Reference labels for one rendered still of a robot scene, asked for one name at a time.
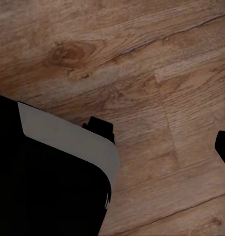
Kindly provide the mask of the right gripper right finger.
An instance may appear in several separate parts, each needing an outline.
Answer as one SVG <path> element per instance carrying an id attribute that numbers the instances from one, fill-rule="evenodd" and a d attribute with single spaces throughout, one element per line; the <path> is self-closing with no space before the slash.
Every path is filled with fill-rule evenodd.
<path id="1" fill-rule="evenodd" d="M 219 131 L 216 142 L 215 142 L 215 149 L 225 162 L 225 131 Z"/>

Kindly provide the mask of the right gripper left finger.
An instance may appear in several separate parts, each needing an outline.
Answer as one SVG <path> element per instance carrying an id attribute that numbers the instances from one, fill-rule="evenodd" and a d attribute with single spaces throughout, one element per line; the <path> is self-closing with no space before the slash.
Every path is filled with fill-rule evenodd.
<path id="1" fill-rule="evenodd" d="M 19 150 L 20 142 L 16 131 L 0 134 L 0 181 Z"/>

